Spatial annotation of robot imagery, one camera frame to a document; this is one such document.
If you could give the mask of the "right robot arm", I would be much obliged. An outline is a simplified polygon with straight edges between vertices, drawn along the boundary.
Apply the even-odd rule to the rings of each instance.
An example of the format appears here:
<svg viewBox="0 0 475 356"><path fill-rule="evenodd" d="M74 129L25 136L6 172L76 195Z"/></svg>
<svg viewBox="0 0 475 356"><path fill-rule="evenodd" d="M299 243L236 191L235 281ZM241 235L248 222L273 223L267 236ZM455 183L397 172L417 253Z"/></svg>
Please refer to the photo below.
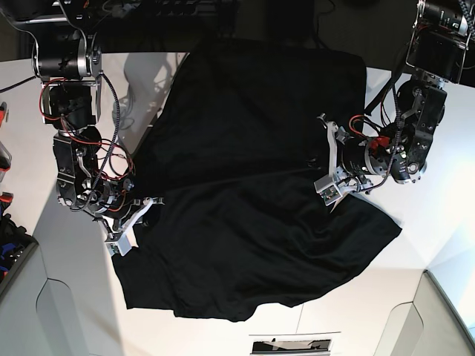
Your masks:
<svg viewBox="0 0 475 356"><path fill-rule="evenodd" d="M32 66L41 82L39 113L55 129L53 153L59 202L104 225L108 236L124 234L144 205L131 197L134 169L110 177L105 165L121 146L97 130L103 86L99 31L121 24L134 35L161 13L160 1L3 1L1 13L33 40Z"/></svg>

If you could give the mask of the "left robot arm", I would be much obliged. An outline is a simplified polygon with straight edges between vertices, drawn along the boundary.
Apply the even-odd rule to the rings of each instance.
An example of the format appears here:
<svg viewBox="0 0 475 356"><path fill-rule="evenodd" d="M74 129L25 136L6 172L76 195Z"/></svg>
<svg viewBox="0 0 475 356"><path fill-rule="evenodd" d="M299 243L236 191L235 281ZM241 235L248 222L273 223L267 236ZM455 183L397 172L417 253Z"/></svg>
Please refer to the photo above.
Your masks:
<svg viewBox="0 0 475 356"><path fill-rule="evenodd" d="M474 46L473 1L419 1L407 50L386 85L346 127L319 116L327 132L327 174L315 181L326 205L370 193L371 176L418 182L445 113L446 83L457 84Z"/></svg>

